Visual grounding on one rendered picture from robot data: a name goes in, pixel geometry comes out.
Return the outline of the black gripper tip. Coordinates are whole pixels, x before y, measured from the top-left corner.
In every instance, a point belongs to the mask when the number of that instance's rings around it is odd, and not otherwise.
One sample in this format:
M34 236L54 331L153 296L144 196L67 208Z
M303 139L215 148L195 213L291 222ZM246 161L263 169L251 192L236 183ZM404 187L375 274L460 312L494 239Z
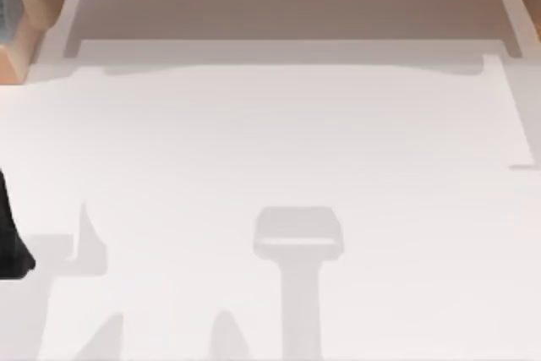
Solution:
M19 280L36 268L36 260L14 223L5 177L0 170L0 280Z

